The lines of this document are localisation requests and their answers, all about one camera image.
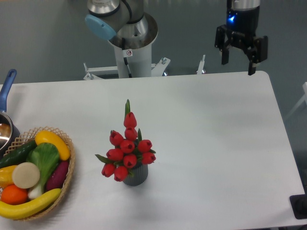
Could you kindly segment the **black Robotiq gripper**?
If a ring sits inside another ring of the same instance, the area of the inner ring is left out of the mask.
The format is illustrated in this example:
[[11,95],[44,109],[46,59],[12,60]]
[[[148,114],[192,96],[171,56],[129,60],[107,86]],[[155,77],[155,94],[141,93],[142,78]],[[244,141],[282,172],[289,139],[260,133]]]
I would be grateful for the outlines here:
[[268,58],[268,36],[255,37],[259,12],[259,6],[251,9],[227,9],[226,25],[216,28],[214,43],[222,54],[222,65],[229,61],[230,45],[246,49],[245,54],[249,59],[248,75],[255,74],[257,65]]

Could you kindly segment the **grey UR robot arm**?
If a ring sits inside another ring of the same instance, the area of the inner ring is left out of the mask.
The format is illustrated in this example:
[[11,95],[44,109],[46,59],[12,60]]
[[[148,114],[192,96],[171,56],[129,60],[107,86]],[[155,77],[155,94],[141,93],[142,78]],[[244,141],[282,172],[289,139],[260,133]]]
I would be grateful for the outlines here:
[[[97,37],[114,48],[120,78],[164,76],[170,63],[162,58],[152,63],[152,43],[158,35],[155,19],[144,12],[142,0],[89,0],[85,23]],[[260,1],[228,0],[226,22],[216,29],[214,46],[223,65],[229,61],[229,49],[242,50],[249,60],[248,74],[268,57],[268,37],[258,37]]]

